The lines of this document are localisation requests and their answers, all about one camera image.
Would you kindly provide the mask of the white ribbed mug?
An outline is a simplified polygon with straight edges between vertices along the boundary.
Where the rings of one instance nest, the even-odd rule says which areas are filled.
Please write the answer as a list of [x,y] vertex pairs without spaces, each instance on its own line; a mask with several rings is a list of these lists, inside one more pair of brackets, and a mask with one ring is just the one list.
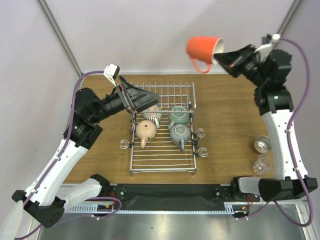
[[143,112],[143,118],[153,122],[157,129],[160,128],[162,117],[162,109],[157,105],[151,106]]

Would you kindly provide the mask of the beige ceramic mug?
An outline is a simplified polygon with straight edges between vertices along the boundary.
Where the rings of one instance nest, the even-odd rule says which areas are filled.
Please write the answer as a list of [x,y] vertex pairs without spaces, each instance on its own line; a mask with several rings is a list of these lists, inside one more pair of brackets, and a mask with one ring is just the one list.
[[140,147],[145,148],[147,142],[154,139],[157,134],[156,125],[150,120],[142,120],[139,122],[135,128],[135,133],[140,139]]

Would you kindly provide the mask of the orange mug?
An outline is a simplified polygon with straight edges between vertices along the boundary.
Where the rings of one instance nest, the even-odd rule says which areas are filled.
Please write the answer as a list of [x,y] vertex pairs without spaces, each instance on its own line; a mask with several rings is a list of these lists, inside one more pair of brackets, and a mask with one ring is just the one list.
[[[195,69],[201,74],[207,74],[211,70],[211,65],[218,63],[214,54],[223,53],[224,49],[224,39],[216,36],[194,36],[188,40],[186,45],[187,55]],[[205,63],[207,65],[206,70],[201,70],[196,61]]]

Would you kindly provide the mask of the teal ceramic mug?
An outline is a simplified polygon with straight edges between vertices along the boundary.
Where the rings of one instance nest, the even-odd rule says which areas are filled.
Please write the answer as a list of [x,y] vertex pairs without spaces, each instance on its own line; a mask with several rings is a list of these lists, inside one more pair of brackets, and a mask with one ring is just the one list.
[[183,106],[175,106],[170,109],[168,113],[168,119],[170,121],[168,125],[168,130],[176,124],[186,125],[189,121],[189,114],[187,113],[187,109]]

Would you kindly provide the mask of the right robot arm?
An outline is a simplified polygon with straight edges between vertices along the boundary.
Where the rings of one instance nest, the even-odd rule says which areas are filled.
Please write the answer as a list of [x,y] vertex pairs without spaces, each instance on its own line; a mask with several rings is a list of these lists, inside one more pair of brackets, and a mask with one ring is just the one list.
[[249,44],[213,57],[231,76],[243,75],[256,86],[254,102],[267,127],[274,160],[273,178],[234,177],[231,197],[242,201],[255,194],[271,202],[300,199],[316,190],[318,181],[309,177],[303,164],[291,120],[295,108],[285,82],[292,69],[292,56],[280,49],[265,55]]

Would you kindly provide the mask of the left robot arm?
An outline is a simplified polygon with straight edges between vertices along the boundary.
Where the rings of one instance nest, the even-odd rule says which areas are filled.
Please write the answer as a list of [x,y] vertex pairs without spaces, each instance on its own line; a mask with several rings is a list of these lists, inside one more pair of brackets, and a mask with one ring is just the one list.
[[67,192],[60,186],[76,163],[88,152],[103,129],[99,123],[123,110],[140,113],[159,102],[159,95],[127,82],[123,76],[111,94],[100,99],[91,88],[73,93],[70,123],[60,145],[45,169],[26,190],[16,190],[12,199],[23,201],[24,210],[43,227],[54,226],[64,212],[93,198],[105,200],[110,194],[110,182],[99,174]]

